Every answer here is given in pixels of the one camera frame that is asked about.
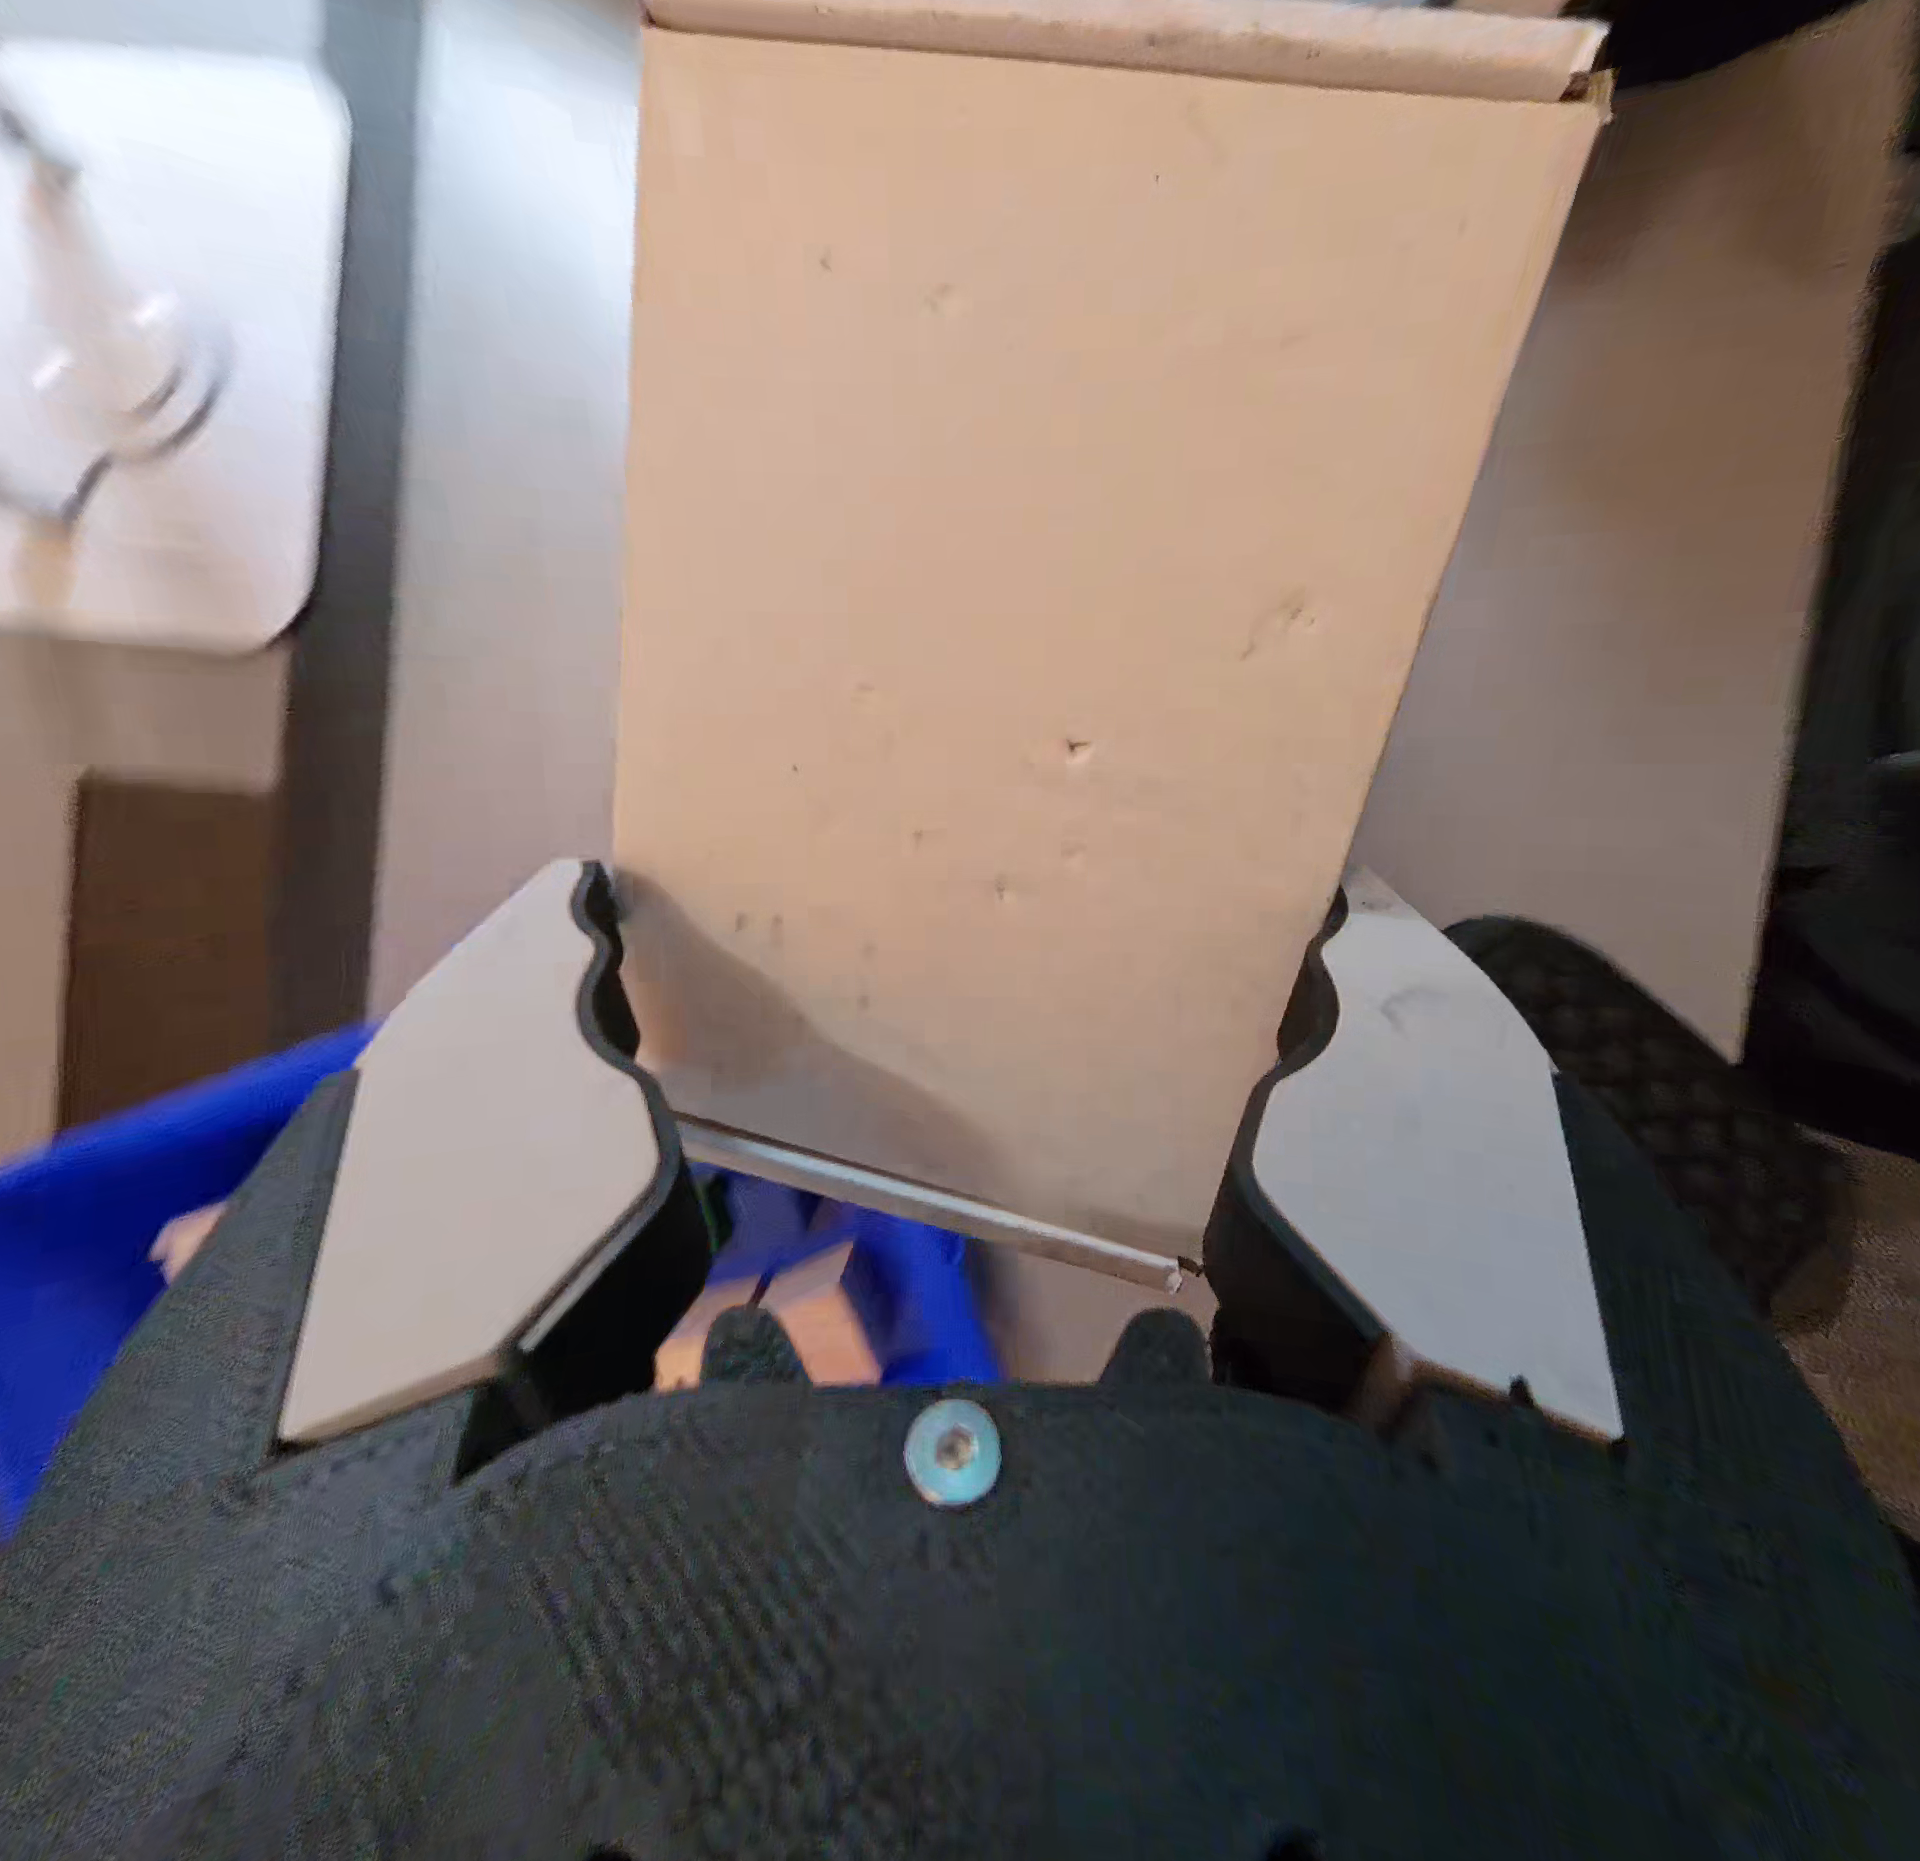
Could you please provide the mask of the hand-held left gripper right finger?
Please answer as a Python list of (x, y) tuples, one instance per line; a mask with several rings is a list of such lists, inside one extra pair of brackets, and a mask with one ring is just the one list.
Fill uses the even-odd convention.
[(1352, 865), (1203, 1232), (1215, 1368), (1390, 1428), (1519, 1398), (1621, 1439), (1549, 1051), (1499, 987)]

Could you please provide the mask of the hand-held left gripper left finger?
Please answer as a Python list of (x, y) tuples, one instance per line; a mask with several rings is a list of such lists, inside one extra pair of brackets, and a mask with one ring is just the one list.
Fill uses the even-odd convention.
[(645, 1393), (707, 1213), (620, 983), (615, 887), (554, 862), (354, 1063), (279, 1441), (490, 1390), (522, 1428)]

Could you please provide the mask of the dented white cardboard box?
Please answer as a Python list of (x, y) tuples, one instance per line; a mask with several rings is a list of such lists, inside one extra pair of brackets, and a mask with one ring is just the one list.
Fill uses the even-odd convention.
[(636, 0), (612, 799), (697, 1126), (1199, 1260), (1604, 27)]

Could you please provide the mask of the blue plastic bin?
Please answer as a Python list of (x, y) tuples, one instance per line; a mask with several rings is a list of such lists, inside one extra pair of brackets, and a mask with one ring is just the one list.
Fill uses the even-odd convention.
[[(232, 1198), (302, 1099), (354, 1063), (373, 1032), (359, 1025), (302, 1040), (4, 1163), (4, 1539), (159, 1296), (153, 1249), (162, 1226)], [(1005, 1378), (980, 1300), (980, 1252), (959, 1232), (706, 1164), (691, 1176), (717, 1229), (709, 1291), (851, 1249), (851, 1309), (883, 1385)]]

